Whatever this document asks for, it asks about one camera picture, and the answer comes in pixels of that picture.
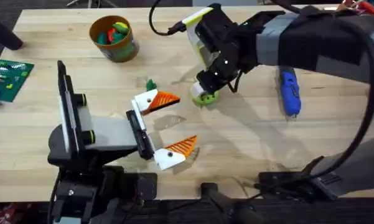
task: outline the green lego baseplate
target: green lego baseplate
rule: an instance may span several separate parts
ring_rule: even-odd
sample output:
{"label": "green lego baseplate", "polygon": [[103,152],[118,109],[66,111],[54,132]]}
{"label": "green lego baseplate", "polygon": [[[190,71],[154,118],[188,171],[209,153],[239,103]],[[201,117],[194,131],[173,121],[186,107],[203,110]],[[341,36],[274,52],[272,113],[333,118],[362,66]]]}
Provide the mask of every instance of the green lego baseplate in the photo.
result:
{"label": "green lego baseplate", "polygon": [[12,102],[34,65],[0,59],[0,101]]}

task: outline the green ring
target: green ring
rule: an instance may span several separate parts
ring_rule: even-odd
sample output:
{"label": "green ring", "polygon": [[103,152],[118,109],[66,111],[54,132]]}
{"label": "green ring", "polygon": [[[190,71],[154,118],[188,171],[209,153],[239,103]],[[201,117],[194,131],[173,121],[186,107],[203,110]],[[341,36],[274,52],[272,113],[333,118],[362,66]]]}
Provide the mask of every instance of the green ring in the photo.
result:
{"label": "green ring", "polygon": [[214,95],[205,95],[203,97],[192,97],[192,101],[198,105],[210,105],[214,103],[218,98],[218,91],[214,93]]}

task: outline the blue screwdriver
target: blue screwdriver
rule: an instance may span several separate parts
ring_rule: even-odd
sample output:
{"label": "blue screwdriver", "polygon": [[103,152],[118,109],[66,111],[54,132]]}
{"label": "blue screwdriver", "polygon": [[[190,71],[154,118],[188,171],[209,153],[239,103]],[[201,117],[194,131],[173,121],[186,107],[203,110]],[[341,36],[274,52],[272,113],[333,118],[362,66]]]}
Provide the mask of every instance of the blue screwdriver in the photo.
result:
{"label": "blue screwdriver", "polygon": [[286,115],[296,119],[301,110],[301,100],[294,69],[291,67],[279,67],[279,77],[281,79],[284,111]]}

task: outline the cable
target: cable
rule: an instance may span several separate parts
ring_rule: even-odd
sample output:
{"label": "cable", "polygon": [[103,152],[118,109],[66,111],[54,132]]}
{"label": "cable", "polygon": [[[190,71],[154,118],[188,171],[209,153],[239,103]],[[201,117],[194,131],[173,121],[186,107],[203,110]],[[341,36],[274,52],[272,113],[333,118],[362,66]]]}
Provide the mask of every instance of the cable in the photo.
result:
{"label": "cable", "polygon": [[238,91],[239,80],[241,79],[242,75],[243,75],[243,72],[240,70],[238,76],[235,79],[234,87],[231,86],[231,83],[227,83],[227,85],[230,88],[231,92],[236,93]]}
{"label": "cable", "polygon": [[181,208],[185,208],[185,207],[188,207],[188,206],[192,206],[192,205],[195,205],[197,203],[200,203],[201,202],[201,199],[199,200],[194,200],[192,202],[187,202],[185,204],[182,204],[182,205],[178,205],[178,206],[175,206],[173,208],[170,208],[166,211],[154,211],[154,212],[134,212],[132,211],[131,209],[130,210],[125,210],[124,208],[121,208],[120,209],[122,210],[122,212],[125,212],[125,213],[130,213],[130,214],[133,214],[133,215],[153,215],[153,214],[159,214],[159,213],[169,213],[169,212],[173,212],[175,210],[178,210],[178,209],[181,209]]}
{"label": "cable", "polygon": [[151,10],[149,11],[149,26],[151,27],[152,31],[154,31],[155,34],[157,34],[157,35],[164,35],[164,36],[167,36],[167,35],[169,35],[168,33],[163,33],[163,32],[159,32],[159,31],[157,31],[157,30],[155,29],[155,27],[154,27],[154,24],[152,23],[152,16],[153,16],[153,14],[154,14],[154,11],[155,11],[156,6],[160,3],[160,1],[161,1],[161,0],[156,0],[156,1],[154,2],[154,4],[152,5]]}
{"label": "cable", "polygon": [[[131,208],[130,208],[129,210],[132,210],[135,206],[136,206],[136,203],[134,203],[134,204],[131,206]],[[126,214],[124,215],[124,217],[123,217],[123,221],[121,222],[121,224],[126,223],[126,220],[127,220],[127,217],[128,217],[129,214],[130,214],[130,213],[126,213]]]}
{"label": "cable", "polygon": [[272,3],[277,4],[278,6],[281,6],[282,8],[289,10],[291,12],[294,12],[296,14],[300,14],[300,9],[298,7],[294,7],[291,4],[288,4],[286,2],[282,1],[287,1],[287,0],[271,0]]}
{"label": "cable", "polygon": [[349,145],[349,147],[344,151],[344,153],[328,168],[325,170],[318,172],[314,175],[303,175],[297,178],[293,178],[290,180],[286,180],[277,184],[274,184],[265,190],[262,190],[261,193],[256,194],[248,199],[246,199],[246,202],[249,202],[250,200],[253,200],[261,195],[263,195],[265,192],[268,192],[270,190],[275,189],[276,187],[280,187],[284,184],[289,184],[291,182],[300,181],[300,180],[311,180],[318,178],[320,176],[326,175],[330,172],[333,172],[337,168],[339,168],[358,148],[360,145],[363,137],[365,136],[365,133],[368,131],[369,125],[372,121],[373,115],[374,115],[374,43],[371,40],[371,38],[364,33],[360,28],[358,28],[356,25],[350,24],[348,22],[345,22],[340,19],[334,19],[334,22],[341,28],[349,33],[353,34],[357,39],[359,39],[364,48],[366,49],[368,53],[368,61],[369,61],[369,69],[370,69],[370,91],[368,95],[368,101],[367,101],[367,108],[365,110],[364,117],[362,119],[360,128],[358,129],[353,141]]}
{"label": "cable", "polygon": [[159,32],[155,29],[154,24],[152,22],[152,16],[154,14],[155,8],[160,3],[160,1],[161,0],[155,0],[154,4],[151,7],[151,10],[149,10],[148,21],[149,21],[149,26],[151,27],[152,31],[154,31],[155,34],[161,35],[161,36],[173,35],[178,31],[180,32],[186,31],[187,27],[185,26],[185,24],[182,23],[182,21],[179,21],[176,24],[174,24],[172,27],[169,28],[169,30],[166,33]]}
{"label": "cable", "polygon": [[57,174],[57,178],[54,182],[54,187],[51,191],[51,196],[50,196],[50,202],[49,202],[49,209],[47,210],[47,224],[52,224],[53,221],[51,219],[51,213],[52,213],[52,209],[54,207],[54,197],[55,197],[55,193],[57,192],[57,188],[58,188],[58,184],[62,178],[62,170],[60,169],[58,171],[58,174]]}

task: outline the orange gripper pad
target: orange gripper pad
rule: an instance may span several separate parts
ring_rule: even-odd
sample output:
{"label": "orange gripper pad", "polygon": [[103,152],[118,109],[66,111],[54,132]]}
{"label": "orange gripper pad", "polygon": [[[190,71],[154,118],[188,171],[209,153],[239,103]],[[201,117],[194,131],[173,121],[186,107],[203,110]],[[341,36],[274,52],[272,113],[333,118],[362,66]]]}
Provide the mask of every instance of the orange gripper pad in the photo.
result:
{"label": "orange gripper pad", "polygon": [[179,101],[180,101],[180,98],[176,95],[173,95],[172,93],[158,91],[157,95],[155,96],[155,99],[149,105],[148,110],[146,110],[144,114],[148,114],[150,112],[159,110],[166,106],[173,105],[174,103],[178,103]]}
{"label": "orange gripper pad", "polygon": [[185,156],[185,158],[187,158],[194,149],[196,142],[197,136],[192,136],[177,143],[171,144],[170,146],[165,147],[165,149],[181,153]]}

